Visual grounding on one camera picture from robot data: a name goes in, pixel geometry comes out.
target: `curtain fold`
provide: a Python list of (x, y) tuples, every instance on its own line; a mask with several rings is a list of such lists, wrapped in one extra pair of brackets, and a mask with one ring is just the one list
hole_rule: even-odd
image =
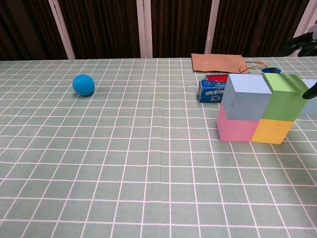
[(77, 59), (139, 58), (135, 0), (59, 0)]
[(205, 51), (212, 0), (151, 0), (153, 57)]
[(67, 58), (47, 0), (1, 0), (0, 32), (0, 60)]
[(273, 57), (293, 38), (309, 0), (221, 0), (211, 52)]

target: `stacked blocks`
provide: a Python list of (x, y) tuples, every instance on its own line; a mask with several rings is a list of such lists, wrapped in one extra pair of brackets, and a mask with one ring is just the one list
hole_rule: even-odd
[(308, 87), (291, 74), (265, 73), (264, 79), (272, 97), (251, 141), (280, 144), (307, 101), (302, 95)]
[(280, 144), (307, 100), (296, 75), (230, 74), (217, 117), (221, 141)]
[[(303, 79), (303, 82), (308, 88), (313, 87), (317, 80), (316, 79)], [(317, 115), (317, 98), (309, 99), (305, 104), (302, 112), (302, 115)]]
[(271, 98), (261, 75), (229, 74), (217, 118), (222, 141), (250, 141)]

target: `table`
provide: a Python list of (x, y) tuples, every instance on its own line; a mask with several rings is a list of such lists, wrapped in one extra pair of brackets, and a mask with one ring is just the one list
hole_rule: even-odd
[[(317, 77), (317, 58), (251, 60)], [(0, 62), (0, 236), (317, 237), (317, 117), (281, 145), (220, 142), (203, 75), (187, 58)]]

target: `blue ball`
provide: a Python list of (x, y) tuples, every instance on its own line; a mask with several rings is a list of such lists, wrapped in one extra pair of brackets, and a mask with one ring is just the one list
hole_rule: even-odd
[(81, 96), (88, 96), (94, 92), (94, 80), (89, 75), (79, 74), (73, 79), (73, 89)]

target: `brown paper bag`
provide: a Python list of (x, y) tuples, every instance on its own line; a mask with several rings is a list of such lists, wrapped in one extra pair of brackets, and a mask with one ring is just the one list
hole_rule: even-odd
[(193, 69), (201, 72), (249, 73), (250, 67), (265, 67), (266, 63), (257, 61), (261, 65), (248, 66), (241, 55), (220, 54), (192, 54)]

